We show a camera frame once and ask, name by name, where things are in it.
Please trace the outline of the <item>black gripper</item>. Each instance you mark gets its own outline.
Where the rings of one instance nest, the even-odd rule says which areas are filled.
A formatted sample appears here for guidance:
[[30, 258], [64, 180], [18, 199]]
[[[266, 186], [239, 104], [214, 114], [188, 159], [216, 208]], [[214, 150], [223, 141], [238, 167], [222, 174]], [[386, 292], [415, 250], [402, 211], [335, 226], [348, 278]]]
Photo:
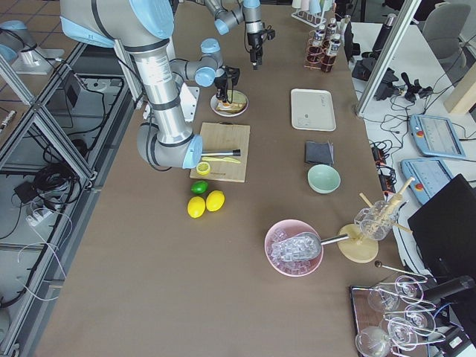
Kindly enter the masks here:
[[236, 86], [239, 81], [239, 76], [239, 68], [234, 68], [227, 65], [219, 68], [217, 76], [214, 79], [214, 85], [216, 87], [216, 99], [220, 103], [230, 103], [228, 100], [228, 92], [234, 90], [234, 86]]
[[264, 42], [273, 40], [275, 37], [275, 29], [265, 28], [264, 30], [259, 30], [256, 33], [247, 33], [246, 38], [248, 41], [250, 61], [252, 61], [252, 66], [254, 70], [260, 68], [260, 62], [263, 61], [263, 45]]

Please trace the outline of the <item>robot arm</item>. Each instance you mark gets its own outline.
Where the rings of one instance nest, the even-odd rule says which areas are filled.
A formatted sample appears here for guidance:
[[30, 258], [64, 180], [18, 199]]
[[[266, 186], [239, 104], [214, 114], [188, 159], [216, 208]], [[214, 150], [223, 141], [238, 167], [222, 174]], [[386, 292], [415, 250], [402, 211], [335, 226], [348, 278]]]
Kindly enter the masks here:
[[236, 26], [245, 24], [247, 52], [254, 70], [263, 64], [263, 47], [265, 41], [275, 38], [275, 29], [265, 26], [261, 15], [261, 3], [258, 0], [238, 1], [233, 10], [227, 10], [221, 1], [204, 0], [205, 7], [214, 17], [215, 28], [220, 35], [229, 33]]
[[180, 94], [188, 80], [226, 92], [226, 80], [239, 72], [224, 65], [219, 43], [204, 40], [195, 62], [169, 59], [174, 17], [168, 1], [61, 1], [60, 10], [66, 36], [105, 48], [120, 41], [133, 57], [151, 110], [149, 122], [138, 131], [142, 158], [157, 166], [196, 167], [202, 137], [186, 122]]

